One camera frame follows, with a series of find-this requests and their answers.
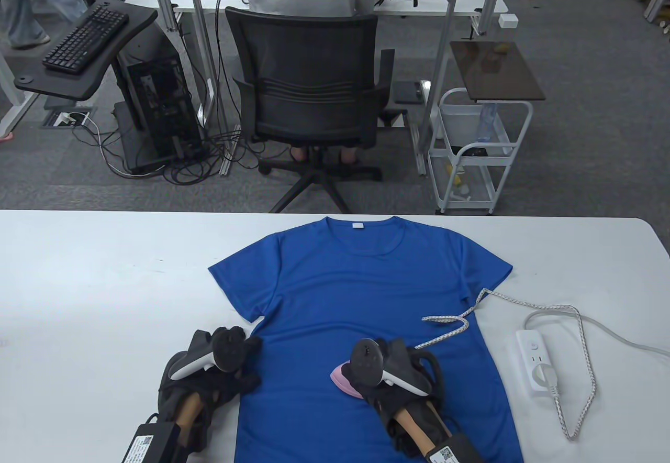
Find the person's right hand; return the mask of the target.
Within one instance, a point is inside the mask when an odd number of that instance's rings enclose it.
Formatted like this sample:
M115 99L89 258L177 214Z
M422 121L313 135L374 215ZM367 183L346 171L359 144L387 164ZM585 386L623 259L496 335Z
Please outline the person's right hand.
M433 353L407 346L402 339L361 339L340 374L386 427L399 411L415 403L442 408L445 384L439 361Z

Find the person's left hand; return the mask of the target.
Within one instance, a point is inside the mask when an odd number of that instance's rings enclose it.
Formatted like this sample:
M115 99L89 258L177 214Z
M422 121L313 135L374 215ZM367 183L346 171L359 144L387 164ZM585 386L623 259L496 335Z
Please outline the person's left hand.
M194 331L189 347L165 366L158 394L159 419L174 420L192 393L210 411L238 394L251 393L261 378L247 362L260 353L262 344L261 338L247 336L239 326Z

